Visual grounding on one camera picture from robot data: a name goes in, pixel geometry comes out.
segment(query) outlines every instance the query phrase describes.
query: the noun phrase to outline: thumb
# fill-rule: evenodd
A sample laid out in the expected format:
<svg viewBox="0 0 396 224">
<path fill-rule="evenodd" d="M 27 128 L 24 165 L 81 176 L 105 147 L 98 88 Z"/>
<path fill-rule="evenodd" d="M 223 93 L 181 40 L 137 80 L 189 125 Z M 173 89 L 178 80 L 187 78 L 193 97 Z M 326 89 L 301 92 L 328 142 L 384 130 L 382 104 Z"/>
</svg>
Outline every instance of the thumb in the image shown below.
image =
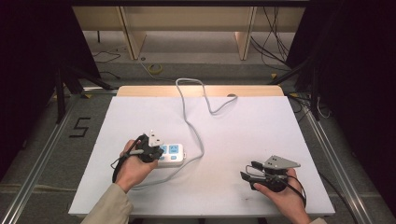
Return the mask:
<svg viewBox="0 0 396 224">
<path fill-rule="evenodd" d="M 158 160 L 154 160 L 152 162 L 146 163 L 146 165 L 151 169 L 154 170 L 158 166 Z"/>
<path fill-rule="evenodd" d="M 275 193 L 273 191 L 271 191 L 270 189 L 268 189 L 267 187 L 265 187 L 262 184 L 254 183 L 253 187 L 256 190 L 258 190 L 259 192 L 261 192 L 263 195 L 267 196 L 269 199 L 272 199 L 273 196 L 275 195 Z"/>
</svg>

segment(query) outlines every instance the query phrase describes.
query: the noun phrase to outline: person's left hand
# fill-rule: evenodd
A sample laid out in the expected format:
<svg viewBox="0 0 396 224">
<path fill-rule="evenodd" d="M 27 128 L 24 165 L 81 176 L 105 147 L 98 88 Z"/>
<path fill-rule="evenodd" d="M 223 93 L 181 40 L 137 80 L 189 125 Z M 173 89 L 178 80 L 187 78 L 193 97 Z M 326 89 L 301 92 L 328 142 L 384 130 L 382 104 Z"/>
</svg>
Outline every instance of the person's left hand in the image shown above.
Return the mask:
<svg viewBox="0 0 396 224">
<path fill-rule="evenodd" d="M 134 140 L 129 140 L 121 152 L 120 157 L 128 151 Z M 140 184 L 148 174 L 158 166 L 158 160 L 145 163 L 137 156 L 130 156 L 121 166 L 117 174 L 116 184 L 118 184 L 123 191 L 128 192 L 133 186 Z"/>
</svg>

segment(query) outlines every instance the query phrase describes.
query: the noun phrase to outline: black strap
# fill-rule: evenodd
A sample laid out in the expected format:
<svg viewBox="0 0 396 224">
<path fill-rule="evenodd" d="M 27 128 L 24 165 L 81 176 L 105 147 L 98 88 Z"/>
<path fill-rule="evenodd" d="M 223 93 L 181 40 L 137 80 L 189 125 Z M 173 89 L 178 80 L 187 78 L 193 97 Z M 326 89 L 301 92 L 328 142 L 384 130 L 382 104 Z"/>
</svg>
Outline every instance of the black strap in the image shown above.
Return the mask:
<svg viewBox="0 0 396 224">
<path fill-rule="evenodd" d="M 303 200 L 303 204 L 304 207 L 306 207 L 306 194 L 305 194 L 305 190 L 303 188 L 303 185 L 301 184 L 301 182 L 294 176 L 288 175 L 288 177 L 293 178 L 295 180 L 297 180 L 297 182 L 300 184 L 302 191 L 304 192 L 304 195 L 298 191 L 295 187 L 293 187 L 292 185 L 290 185 L 288 182 L 283 181 L 282 179 L 279 179 L 280 182 L 282 182 L 283 184 L 285 184 L 288 188 L 290 188 L 291 190 L 293 190 L 298 196 L 300 196 L 300 198 Z"/>
<path fill-rule="evenodd" d="M 116 161 L 118 161 L 116 168 L 113 167 L 113 164 L 116 162 L 114 161 L 111 164 L 111 167 L 114 168 L 114 172 L 113 172 L 113 178 L 112 181 L 113 183 L 116 182 L 117 180 L 117 175 L 119 174 L 119 171 L 121 169 L 121 166 L 124 164 L 124 162 L 131 156 L 131 150 L 134 148 L 134 146 L 136 146 L 138 141 L 143 140 L 145 137 L 147 137 L 145 134 L 140 135 L 139 137 L 136 138 L 136 140 L 134 140 L 134 142 L 132 143 L 132 145 L 128 148 L 128 150 L 121 156 L 119 157 Z"/>
</svg>

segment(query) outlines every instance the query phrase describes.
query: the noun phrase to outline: wire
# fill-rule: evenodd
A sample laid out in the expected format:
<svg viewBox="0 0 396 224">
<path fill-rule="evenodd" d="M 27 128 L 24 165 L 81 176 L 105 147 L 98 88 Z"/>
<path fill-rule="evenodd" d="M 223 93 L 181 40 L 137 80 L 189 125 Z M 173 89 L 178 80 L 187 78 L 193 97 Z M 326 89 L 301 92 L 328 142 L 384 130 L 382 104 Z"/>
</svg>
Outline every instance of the wire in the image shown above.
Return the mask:
<svg viewBox="0 0 396 224">
<path fill-rule="evenodd" d="M 265 57 L 271 58 L 271 59 L 275 59 L 275 60 L 279 61 L 280 63 L 283 63 L 283 64 L 286 65 L 286 62 L 285 62 L 285 61 L 283 61 L 283 60 L 279 59 L 278 57 L 276 57 L 275 54 L 271 53 L 271 52 L 270 52 L 268 49 L 266 49 L 264 46 L 261 46 L 261 45 L 254 39 L 253 36 L 251 37 L 251 40 L 253 40 L 253 42 L 252 42 L 253 48 L 254 48 L 255 50 L 257 50 L 259 53 L 261 53 L 262 56 L 265 56 Z M 265 65 L 269 66 L 269 65 L 265 62 L 265 60 L 263 59 L 263 57 L 262 57 L 262 62 L 263 62 Z"/>
<path fill-rule="evenodd" d="M 136 146 L 137 142 L 139 142 L 139 141 L 142 140 L 142 139 L 143 139 L 142 136 L 139 136 L 137 139 L 135 139 L 135 140 L 132 142 L 131 146 L 128 148 L 128 150 L 127 150 L 122 156 L 118 157 L 115 161 L 113 161 L 113 163 L 110 164 L 111 168 L 116 169 L 117 167 L 114 167 L 113 165 L 114 165 L 117 161 L 119 161 L 121 158 L 123 158 L 123 157 L 128 158 L 129 156 L 133 155 L 133 154 L 131 154 L 132 149 Z"/>
<path fill-rule="evenodd" d="M 291 100 L 297 102 L 298 105 L 300 106 L 300 108 L 299 108 L 297 111 L 294 111 L 294 110 L 293 110 L 293 113 L 294 113 L 294 114 L 300 113 L 300 112 L 303 110 L 303 106 L 301 105 L 301 102 L 300 102 L 299 100 L 297 100 L 296 98 L 294 98 L 293 96 L 289 95 L 289 94 L 286 94 L 286 95 L 287 95 L 287 97 L 288 97 L 289 99 L 291 99 Z"/>
<path fill-rule="evenodd" d="M 305 194 L 305 190 L 304 190 L 303 185 L 301 184 L 300 180 L 298 180 L 296 177 L 291 176 L 291 175 L 288 175 L 288 177 L 291 177 L 291 178 L 294 178 L 295 180 L 297 180 L 297 182 L 301 186 L 301 189 L 302 189 L 304 195 L 300 191 L 298 191 L 295 187 L 290 185 L 288 182 L 284 181 L 283 179 L 279 178 L 278 180 L 280 182 L 282 182 L 284 185 L 286 185 L 289 189 L 293 190 L 298 196 L 300 196 L 300 198 L 303 200 L 304 207 L 306 207 L 306 194 Z"/>
<path fill-rule="evenodd" d="M 268 24 L 270 25 L 270 28 L 271 28 L 271 31 L 270 31 L 269 35 L 271 33 L 274 34 L 274 37 L 276 38 L 276 44 L 277 44 L 277 48 L 279 50 L 279 53 L 280 53 L 282 59 L 285 60 L 285 57 L 286 58 L 288 57 L 288 53 L 287 52 L 289 52 L 289 50 L 283 44 L 283 42 L 282 42 L 282 40 L 280 38 L 280 35 L 277 32 L 277 26 L 278 26 L 277 14 L 279 13 L 279 7 L 274 7 L 274 21 L 273 21 L 272 24 L 271 24 L 270 19 L 268 17 L 267 11 L 265 10 L 265 7 L 263 7 L 262 9 L 264 10 L 265 17 L 266 17 L 266 19 L 268 21 Z"/>
<path fill-rule="evenodd" d="M 332 111 L 329 110 L 329 114 L 328 114 L 327 116 L 324 116 L 324 115 L 322 114 L 322 112 L 320 111 L 319 102 L 320 102 L 320 97 L 318 97 L 318 105 L 317 105 L 319 114 L 320 114 L 324 119 L 328 119 L 328 118 L 330 117 L 330 115 L 332 114 Z"/>
<path fill-rule="evenodd" d="M 276 70 L 280 70 L 280 71 L 285 71 L 285 72 L 289 72 L 289 71 L 290 71 L 289 69 L 277 68 L 277 67 L 273 67 L 273 66 L 269 65 L 268 63 L 265 62 L 263 56 L 268 57 L 268 58 L 273 58 L 273 57 L 272 57 L 272 56 L 269 56 L 269 55 L 267 55 L 267 54 L 265 54 L 265 53 L 263 52 L 262 49 L 257 49 L 257 47 L 254 46 L 254 44 L 252 44 L 252 46 L 253 46 L 253 48 L 254 48 L 255 50 L 257 50 L 257 51 L 262 55 L 262 62 L 263 62 L 264 65 L 266 65 L 267 67 L 270 67 L 270 68 L 273 68 L 273 69 L 276 69 Z"/>
<path fill-rule="evenodd" d="M 352 211 L 352 208 L 350 207 L 350 205 L 347 203 L 346 199 L 341 195 L 340 191 L 338 191 L 338 189 L 335 187 L 335 185 L 332 184 L 332 182 L 321 172 L 318 171 L 318 174 L 320 175 L 320 177 L 322 177 L 324 180 L 326 180 L 326 182 L 332 187 L 332 189 L 334 189 L 335 193 L 337 193 L 338 197 L 340 197 L 341 201 L 344 203 L 344 205 L 346 206 L 346 209 L 349 211 L 349 214 L 352 216 L 353 221 L 358 224 L 358 220 L 356 219 L 355 214 Z"/>
<path fill-rule="evenodd" d="M 142 63 L 140 63 L 140 65 L 142 65 L 142 67 L 146 70 L 146 72 L 148 73 L 148 75 L 149 76 L 151 76 L 152 78 L 154 78 L 154 79 L 157 79 L 157 80 L 162 80 L 162 81 L 171 81 L 171 82 L 176 82 L 175 80 L 173 80 L 173 79 L 168 79 L 168 78 L 160 78 L 160 77 L 154 77 L 150 72 L 149 72 L 149 70 L 146 68 L 146 66 L 145 65 L 143 65 Z"/>
<path fill-rule="evenodd" d="M 117 76 L 117 75 L 115 75 L 114 73 L 111 73 L 111 72 L 104 71 L 104 72 L 99 72 L 99 73 L 107 73 L 107 74 L 110 74 L 111 76 L 115 77 L 116 79 L 121 79 L 121 77 L 119 77 L 119 76 Z"/>
<path fill-rule="evenodd" d="M 98 56 L 98 55 L 101 54 L 101 53 L 107 53 L 107 54 L 111 54 L 111 55 L 116 55 L 116 57 L 115 57 L 115 58 L 112 58 L 112 59 L 110 59 L 110 60 L 107 60 L 107 61 L 105 61 L 105 62 L 97 62 L 97 61 L 95 61 L 96 63 L 108 63 L 108 62 L 111 62 L 111 61 L 113 61 L 113 60 L 118 59 L 118 58 L 121 56 L 121 55 L 118 54 L 118 53 L 110 53 L 110 52 L 107 52 L 107 51 L 100 51 L 100 52 L 98 52 L 97 54 L 93 54 L 92 57 L 94 58 L 94 57 Z"/>
<path fill-rule="evenodd" d="M 205 84 L 204 84 L 201 80 L 193 79 L 193 78 L 178 78 L 178 79 L 176 80 L 176 86 L 177 86 L 178 92 L 180 93 L 181 101 L 182 101 L 182 104 L 183 104 L 183 119 L 184 119 L 184 121 L 189 125 L 189 127 L 193 130 L 193 132 L 195 133 L 195 136 L 196 136 L 197 139 L 198 139 L 198 143 L 199 143 L 199 147 L 200 147 L 200 150 L 201 150 L 201 154 L 198 155 L 198 156 L 196 156 L 196 157 L 194 157 L 194 158 L 192 158 L 191 160 L 187 161 L 187 162 L 184 163 L 183 165 L 181 165 L 178 169 L 176 169 L 176 170 L 175 170 L 172 174 L 170 174 L 168 177 L 166 177 L 166 178 L 164 178 L 164 179 L 162 179 L 162 180 L 156 180 L 156 181 L 152 181 L 152 182 L 149 182 L 149 183 L 146 183 L 146 184 L 137 185 L 137 186 L 133 187 L 133 189 L 142 189 L 142 188 L 147 187 L 147 186 L 157 185 L 157 184 L 164 183 L 164 182 L 170 180 L 174 175 L 176 175 L 181 169 L 183 169 L 185 166 L 187 166 L 188 164 L 190 164 L 192 161 L 196 161 L 196 160 L 202 158 L 202 157 L 205 155 L 205 147 L 204 147 L 204 144 L 203 144 L 203 142 L 202 142 L 201 136 L 198 134 L 198 132 L 196 131 L 195 127 L 187 120 L 187 116 L 186 116 L 186 104 L 185 104 L 185 101 L 184 101 L 184 96 L 183 96 L 183 93 L 182 93 L 180 87 L 178 86 L 178 83 L 179 83 L 180 81 L 182 81 L 182 82 L 195 82 L 195 83 L 199 83 L 199 84 L 202 85 L 202 88 L 203 88 L 203 90 L 204 90 L 204 97 L 205 97 L 205 100 L 206 100 L 207 108 L 208 108 L 209 113 L 210 113 L 211 115 L 215 115 L 215 114 L 218 113 L 224 106 L 226 106 L 227 104 L 231 103 L 232 101 L 235 101 L 235 100 L 238 98 L 238 96 L 235 96 L 233 99 L 231 99 L 231 100 L 225 102 L 223 105 L 221 105 L 218 109 L 212 110 L 212 109 L 211 109 L 211 106 L 210 106 L 210 102 L 209 102 L 209 100 L 208 100 L 208 98 L 207 98 L 207 95 L 206 95 Z"/>
<path fill-rule="evenodd" d="M 309 103 L 306 103 L 305 101 L 309 101 L 309 99 L 307 98 L 302 98 L 302 97 L 298 97 L 298 96 L 293 96 L 290 93 L 286 93 L 285 94 L 288 98 L 290 98 L 293 101 L 298 102 L 300 105 L 305 105 L 305 106 L 311 106 Z"/>
</svg>

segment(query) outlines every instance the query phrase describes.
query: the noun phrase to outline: white cable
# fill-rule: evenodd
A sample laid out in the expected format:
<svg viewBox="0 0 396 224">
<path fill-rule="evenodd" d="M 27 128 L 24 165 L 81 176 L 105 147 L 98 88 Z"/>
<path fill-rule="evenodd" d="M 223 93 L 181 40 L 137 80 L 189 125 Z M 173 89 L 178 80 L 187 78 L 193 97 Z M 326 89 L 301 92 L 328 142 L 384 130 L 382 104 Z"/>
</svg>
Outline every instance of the white cable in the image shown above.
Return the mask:
<svg viewBox="0 0 396 224">
<path fill-rule="evenodd" d="M 319 114 L 320 114 L 323 118 L 328 119 L 328 118 L 330 117 L 330 114 L 332 113 L 332 111 L 329 111 L 329 114 L 328 114 L 327 116 L 324 116 L 324 115 L 321 113 L 320 109 L 319 109 L 319 102 L 320 102 L 320 97 L 318 97 L 318 104 L 317 104 Z"/>
<path fill-rule="evenodd" d="M 152 181 L 146 184 L 141 184 L 141 185 L 137 185 L 135 187 L 133 187 L 133 189 L 142 189 L 144 187 L 147 186 L 151 186 L 151 185 L 157 185 L 157 184 L 161 184 L 164 183 L 168 180 L 170 180 L 174 175 L 176 175 L 181 169 L 183 169 L 185 166 L 187 166 L 188 164 L 190 164 L 190 162 L 192 161 L 196 161 L 200 158 L 202 158 L 205 155 L 205 148 L 204 148 L 204 144 L 202 143 L 202 139 L 201 136 L 198 134 L 198 132 L 196 131 L 195 127 L 187 120 L 187 116 L 186 116 L 186 104 L 184 102 L 184 96 L 183 93 L 180 90 L 180 87 L 178 86 L 178 82 L 179 81 L 183 81 L 183 82 L 196 82 L 202 85 L 202 88 L 204 89 L 204 97 L 206 99 L 206 104 L 207 104 L 207 108 L 209 110 L 209 113 L 211 115 L 216 114 L 217 112 L 219 112 L 224 106 L 226 106 L 227 104 L 229 104 L 230 102 L 236 100 L 238 98 L 238 96 L 235 96 L 233 99 L 227 101 L 226 103 L 224 103 L 223 105 L 221 105 L 218 109 L 216 109 L 215 111 L 212 111 L 210 103 L 209 103 L 209 99 L 207 98 L 206 95 L 206 90 L 205 90 L 205 85 L 202 81 L 198 80 L 198 79 L 193 79 L 193 78 L 178 78 L 176 80 L 176 86 L 177 86 L 177 90 L 180 93 L 180 97 L 181 97 L 181 102 L 183 104 L 183 119 L 184 121 L 189 125 L 190 128 L 192 128 L 192 130 L 194 131 L 197 139 L 198 139 L 198 143 L 199 143 L 199 147 L 201 149 L 201 154 L 196 156 L 195 158 L 191 159 L 190 161 L 187 161 L 186 163 L 184 163 L 182 166 L 180 166 L 178 169 L 176 169 L 172 174 L 170 174 L 168 177 L 166 177 L 165 179 L 162 180 L 156 180 L 156 181 Z"/>
</svg>

